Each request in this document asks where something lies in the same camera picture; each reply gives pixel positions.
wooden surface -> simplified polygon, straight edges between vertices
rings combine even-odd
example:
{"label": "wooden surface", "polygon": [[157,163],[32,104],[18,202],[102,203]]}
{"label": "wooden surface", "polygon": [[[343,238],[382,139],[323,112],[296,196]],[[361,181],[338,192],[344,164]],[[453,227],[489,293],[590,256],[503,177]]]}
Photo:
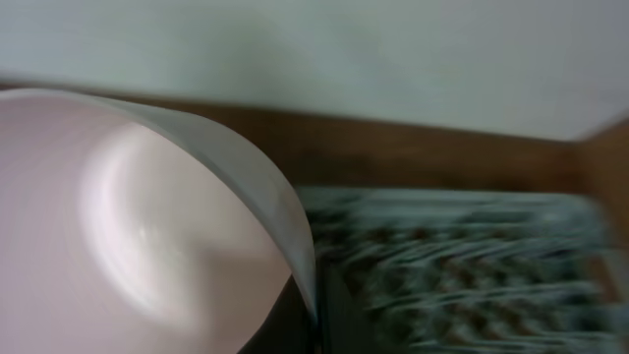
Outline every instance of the wooden surface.
{"label": "wooden surface", "polygon": [[592,194],[617,226],[619,246],[629,252],[629,120],[579,146]]}
{"label": "wooden surface", "polygon": [[[16,87],[45,85],[4,85]],[[63,89],[211,118],[257,145],[293,184],[586,192],[570,143]]]}

